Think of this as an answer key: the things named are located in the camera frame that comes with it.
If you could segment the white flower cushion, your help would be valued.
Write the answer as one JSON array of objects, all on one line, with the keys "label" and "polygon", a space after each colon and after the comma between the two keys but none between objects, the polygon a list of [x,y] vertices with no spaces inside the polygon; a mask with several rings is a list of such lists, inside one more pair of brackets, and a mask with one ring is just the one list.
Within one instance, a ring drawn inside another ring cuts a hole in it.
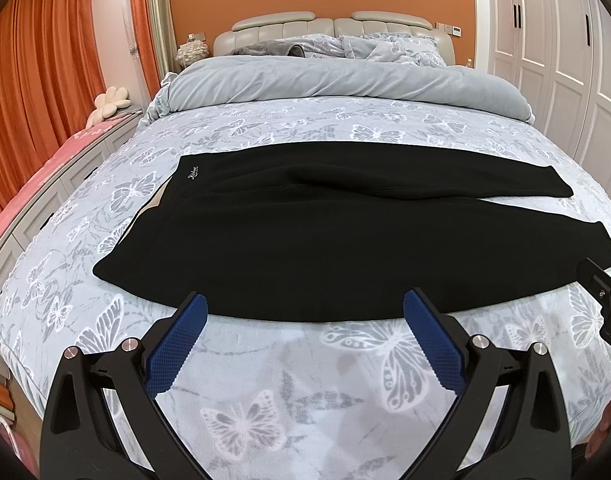
[{"label": "white flower cushion", "polygon": [[95,109],[87,118],[85,128],[92,128],[100,122],[114,116],[118,110],[130,107],[130,93],[124,87],[109,87],[104,93],[98,94],[95,101]]}]

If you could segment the orange curtain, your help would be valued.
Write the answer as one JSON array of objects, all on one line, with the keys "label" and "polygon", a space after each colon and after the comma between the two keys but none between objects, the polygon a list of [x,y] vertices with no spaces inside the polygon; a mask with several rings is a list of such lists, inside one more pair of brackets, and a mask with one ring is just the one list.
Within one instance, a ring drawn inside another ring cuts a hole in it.
[{"label": "orange curtain", "polygon": [[0,12],[0,213],[84,128],[104,88],[92,0],[8,0]]}]

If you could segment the pink topped bench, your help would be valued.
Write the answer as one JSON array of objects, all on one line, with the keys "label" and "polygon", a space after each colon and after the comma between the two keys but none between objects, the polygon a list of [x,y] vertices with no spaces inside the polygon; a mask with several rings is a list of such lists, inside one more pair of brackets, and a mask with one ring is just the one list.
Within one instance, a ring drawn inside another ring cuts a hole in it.
[{"label": "pink topped bench", "polygon": [[0,293],[22,252],[70,195],[136,130],[142,110],[74,133],[0,214]]}]

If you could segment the white bedside ornament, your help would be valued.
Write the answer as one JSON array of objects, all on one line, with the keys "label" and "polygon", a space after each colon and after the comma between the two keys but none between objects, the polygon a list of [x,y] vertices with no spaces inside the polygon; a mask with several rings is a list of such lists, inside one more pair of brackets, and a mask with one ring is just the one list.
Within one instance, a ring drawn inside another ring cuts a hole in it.
[{"label": "white bedside ornament", "polygon": [[186,68],[197,61],[204,60],[210,55],[209,46],[206,44],[206,35],[203,32],[189,34],[185,44],[181,44],[176,52],[176,62]]}]

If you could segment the floral pillow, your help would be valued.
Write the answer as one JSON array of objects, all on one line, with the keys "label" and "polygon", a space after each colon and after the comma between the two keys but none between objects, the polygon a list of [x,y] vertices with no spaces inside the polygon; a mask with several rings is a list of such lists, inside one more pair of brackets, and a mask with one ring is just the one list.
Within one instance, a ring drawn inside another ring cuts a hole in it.
[{"label": "floral pillow", "polygon": [[297,44],[307,58],[349,58],[380,63],[398,63],[425,67],[447,67],[438,48],[438,41],[430,36],[415,36],[408,32],[374,32],[362,36],[333,37],[312,34],[284,38]]}]

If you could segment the dark grey blanket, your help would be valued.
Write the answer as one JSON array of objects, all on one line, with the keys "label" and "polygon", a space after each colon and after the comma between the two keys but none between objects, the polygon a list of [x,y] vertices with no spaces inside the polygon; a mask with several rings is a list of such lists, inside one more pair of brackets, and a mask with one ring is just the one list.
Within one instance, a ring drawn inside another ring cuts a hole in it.
[{"label": "dark grey blanket", "polygon": [[299,44],[292,44],[292,42],[279,40],[267,40],[232,49],[232,51],[228,52],[228,55],[291,56],[292,58],[304,58],[305,51]]}]

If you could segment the grey rolled duvet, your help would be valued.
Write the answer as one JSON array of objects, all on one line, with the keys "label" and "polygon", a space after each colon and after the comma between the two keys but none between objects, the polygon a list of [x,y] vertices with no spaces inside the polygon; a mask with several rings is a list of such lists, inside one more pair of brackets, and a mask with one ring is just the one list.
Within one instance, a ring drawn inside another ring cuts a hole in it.
[{"label": "grey rolled duvet", "polygon": [[534,122],[531,106],[508,81],[464,66],[424,67],[351,58],[207,58],[166,77],[139,122],[185,110],[255,101],[351,96],[425,102]]}]

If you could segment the white wardrobe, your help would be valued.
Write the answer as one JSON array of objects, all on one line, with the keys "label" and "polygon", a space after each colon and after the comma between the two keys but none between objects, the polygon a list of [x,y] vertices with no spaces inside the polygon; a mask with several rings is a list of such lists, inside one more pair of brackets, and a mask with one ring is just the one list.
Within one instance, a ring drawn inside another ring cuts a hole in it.
[{"label": "white wardrobe", "polygon": [[475,65],[611,197],[611,16],[601,0],[476,0]]}]

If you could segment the beige padded headboard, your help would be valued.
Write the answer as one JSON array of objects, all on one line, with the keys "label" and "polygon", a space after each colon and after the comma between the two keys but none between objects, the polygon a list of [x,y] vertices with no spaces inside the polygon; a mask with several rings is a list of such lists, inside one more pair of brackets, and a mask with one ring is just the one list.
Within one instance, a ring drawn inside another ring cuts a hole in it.
[{"label": "beige padded headboard", "polygon": [[265,40],[276,40],[311,34],[327,36],[362,36],[375,32],[409,32],[413,36],[429,36],[447,65],[455,65],[452,39],[444,30],[437,29],[424,18],[415,15],[385,12],[356,11],[349,18],[318,18],[310,11],[293,11],[254,16],[241,20],[216,37],[213,56],[247,47]]}]

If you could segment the black pants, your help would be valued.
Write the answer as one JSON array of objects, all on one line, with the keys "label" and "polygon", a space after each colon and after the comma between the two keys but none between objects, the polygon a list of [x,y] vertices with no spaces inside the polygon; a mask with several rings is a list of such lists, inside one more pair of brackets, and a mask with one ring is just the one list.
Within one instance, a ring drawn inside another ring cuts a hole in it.
[{"label": "black pants", "polygon": [[156,304],[192,292],[231,318],[398,318],[419,288],[441,312],[572,283],[611,238],[514,205],[569,198],[552,167],[450,148],[301,142],[184,156],[160,202],[96,263],[97,278]]}]

